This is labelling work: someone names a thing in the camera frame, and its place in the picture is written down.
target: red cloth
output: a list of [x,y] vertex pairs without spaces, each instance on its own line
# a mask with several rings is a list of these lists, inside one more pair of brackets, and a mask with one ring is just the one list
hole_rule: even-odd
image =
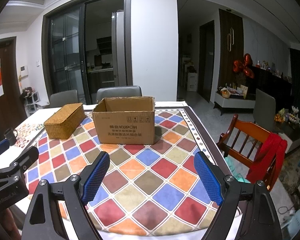
[[251,183],[255,183],[259,179],[263,180],[275,157],[274,181],[276,181],[282,168],[287,146],[286,140],[275,133],[270,133],[264,144],[259,147],[246,179]]

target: black mug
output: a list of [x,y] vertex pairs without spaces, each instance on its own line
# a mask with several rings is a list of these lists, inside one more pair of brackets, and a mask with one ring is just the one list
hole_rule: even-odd
[[12,128],[9,128],[4,132],[3,135],[9,141],[10,146],[14,145],[17,142],[17,136],[18,136],[17,130],[12,130]]

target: metal bolt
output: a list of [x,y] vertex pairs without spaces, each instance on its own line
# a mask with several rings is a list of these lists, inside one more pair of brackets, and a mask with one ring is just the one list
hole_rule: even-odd
[[79,178],[79,176],[77,174],[74,174],[70,177],[71,181],[76,181]]
[[42,179],[42,180],[39,181],[40,186],[46,185],[46,183],[47,183],[46,179]]
[[234,181],[234,176],[227,175],[226,180],[229,181],[229,182]]
[[257,183],[258,183],[259,186],[264,186],[265,185],[265,183],[262,180],[258,180]]

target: gray chair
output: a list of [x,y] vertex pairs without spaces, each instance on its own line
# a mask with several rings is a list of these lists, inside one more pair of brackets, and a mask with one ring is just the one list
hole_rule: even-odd
[[123,87],[109,87],[100,88],[97,91],[97,103],[103,98],[116,98],[116,97],[141,97],[142,92],[139,86],[123,86]]
[[269,132],[278,132],[274,126],[275,99],[267,93],[256,89],[256,104],[253,119],[257,125]]
[[63,107],[67,104],[79,103],[77,90],[63,91],[50,96],[49,108]]

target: dining table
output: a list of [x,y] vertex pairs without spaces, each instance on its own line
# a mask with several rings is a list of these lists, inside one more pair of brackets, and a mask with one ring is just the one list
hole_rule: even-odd
[[[231,174],[210,134],[185,101],[155,102],[153,145],[103,144],[92,119],[96,105],[83,105],[86,118],[67,140],[50,139],[43,123],[60,108],[40,109],[17,128],[17,143],[0,155],[0,169],[8,167],[30,146],[38,160],[25,171],[29,195],[15,205],[27,213],[41,179],[65,181],[92,164],[101,151],[110,167],[86,210],[104,240],[201,239],[216,215],[194,168],[202,151],[224,174]],[[69,239],[78,239],[64,202],[60,213]],[[227,239],[235,239],[244,210],[239,203]]]

